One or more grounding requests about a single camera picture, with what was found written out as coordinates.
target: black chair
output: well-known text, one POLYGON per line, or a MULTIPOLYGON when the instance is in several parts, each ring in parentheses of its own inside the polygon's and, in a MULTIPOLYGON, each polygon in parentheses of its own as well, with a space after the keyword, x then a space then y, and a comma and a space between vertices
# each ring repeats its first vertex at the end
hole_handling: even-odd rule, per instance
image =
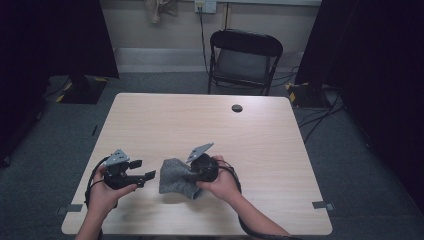
POLYGON ((210 39, 208 94, 214 81, 266 89, 268 95, 283 46, 274 37, 234 29, 220 30, 210 39))

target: gray cloth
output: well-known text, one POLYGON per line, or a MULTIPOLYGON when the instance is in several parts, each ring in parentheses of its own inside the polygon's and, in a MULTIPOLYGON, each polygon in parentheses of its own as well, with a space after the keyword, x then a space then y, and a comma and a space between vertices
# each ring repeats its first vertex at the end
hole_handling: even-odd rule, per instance
POLYGON ((166 159, 160 169, 159 193, 182 193, 189 199, 196 199, 201 189, 197 187, 195 177, 196 174, 181 160, 166 159))

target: gray carpet floor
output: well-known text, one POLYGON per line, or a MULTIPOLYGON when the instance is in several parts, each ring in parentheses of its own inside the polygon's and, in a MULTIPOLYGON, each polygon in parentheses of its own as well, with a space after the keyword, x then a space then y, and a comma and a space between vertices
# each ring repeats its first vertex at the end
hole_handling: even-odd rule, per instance
MULTIPOLYGON (((48 93, 66 77, 54 77, 48 93)), ((287 97, 285 79, 270 95, 287 97)), ((123 73, 112 79, 96 105, 59 104, 59 92, 0 169, 0 239, 73 239, 61 232, 58 207, 72 201, 116 94, 120 92, 206 94, 206 73, 123 73)), ((258 95, 258 90, 214 87, 213 94, 258 95)), ((330 101, 337 100, 329 92, 330 101)), ((342 106, 337 100, 336 107, 342 106)), ((299 123, 322 116, 322 109, 294 110, 299 123)), ((301 127, 304 138, 314 123, 301 127)), ((327 116, 306 142, 333 232, 303 239, 424 239, 424 218, 392 172, 367 148, 363 134, 342 109, 327 116)), ((104 239, 138 239, 105 236, 104 239)))

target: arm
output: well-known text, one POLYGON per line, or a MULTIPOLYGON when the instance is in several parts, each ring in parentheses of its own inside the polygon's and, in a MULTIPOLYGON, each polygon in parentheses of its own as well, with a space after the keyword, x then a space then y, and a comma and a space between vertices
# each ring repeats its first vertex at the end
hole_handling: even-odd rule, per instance
MULTIPOLYGON (((222 156, 214 156, 220 166, 225 166, 221 161, 222 156)), ((233 176, 219 170, 218 178, 214 182, 197 182, 197 186, 212 192, 217 198, 227 202, 243 222, 253 231, 263 234, 290 236, 290 234, 255 208, 237 189, 233 176)))
POLYGON ((103 221, 107 217, 108 213, 115 207, 118 199, 137 189, 136 184, 132 184, 118 190, 111 189, 102 182, 105 170, 106 167, 101 165, 94 176, 93 182, 95 185, 93 185, 90 192, 90 207, 88 208, 84 222, 75 237, 77 240, 97 239, 103 221))

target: beige cloth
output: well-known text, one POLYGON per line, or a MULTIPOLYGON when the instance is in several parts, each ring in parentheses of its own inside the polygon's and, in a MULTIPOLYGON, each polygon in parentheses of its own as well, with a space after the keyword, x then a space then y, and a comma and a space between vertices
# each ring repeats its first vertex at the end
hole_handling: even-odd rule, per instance
POLYGON ((158 23, 159 15, 177 16, 177 0, 146 0, 147 15, 152 23, 158 23))

